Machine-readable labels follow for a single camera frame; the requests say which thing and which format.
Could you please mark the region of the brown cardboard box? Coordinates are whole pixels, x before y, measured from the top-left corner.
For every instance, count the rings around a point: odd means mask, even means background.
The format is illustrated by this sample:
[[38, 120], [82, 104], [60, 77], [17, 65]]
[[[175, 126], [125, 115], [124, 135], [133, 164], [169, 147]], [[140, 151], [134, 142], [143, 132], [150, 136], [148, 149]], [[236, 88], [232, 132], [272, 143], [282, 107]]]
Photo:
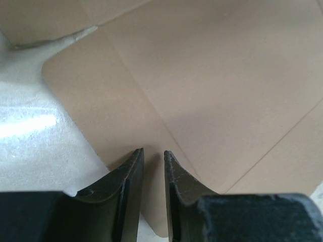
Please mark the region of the brown cardboard box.
[[143, 148], [220, 194], [322, 202], [322, 1], [1, 1], [1, 189], [75, 195]]

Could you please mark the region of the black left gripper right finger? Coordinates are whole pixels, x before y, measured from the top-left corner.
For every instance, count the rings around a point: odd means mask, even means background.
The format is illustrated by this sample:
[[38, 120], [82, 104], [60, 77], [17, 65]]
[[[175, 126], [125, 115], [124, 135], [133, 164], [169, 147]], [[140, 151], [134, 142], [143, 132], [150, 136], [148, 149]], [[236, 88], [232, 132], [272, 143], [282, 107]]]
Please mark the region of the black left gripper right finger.
[[322, 241], [322, 214], [307, 196], [218, 194], [164, 152], [169, 241]]

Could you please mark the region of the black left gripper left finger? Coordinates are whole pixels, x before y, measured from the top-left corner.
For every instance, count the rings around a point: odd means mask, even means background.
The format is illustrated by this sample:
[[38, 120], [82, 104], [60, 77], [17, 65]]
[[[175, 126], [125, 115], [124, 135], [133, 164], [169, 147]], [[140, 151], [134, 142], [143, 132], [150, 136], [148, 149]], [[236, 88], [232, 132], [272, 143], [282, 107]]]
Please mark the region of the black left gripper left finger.
[[1, 241], [136, 241], [144, 150], [78, 191], [2, 192]]

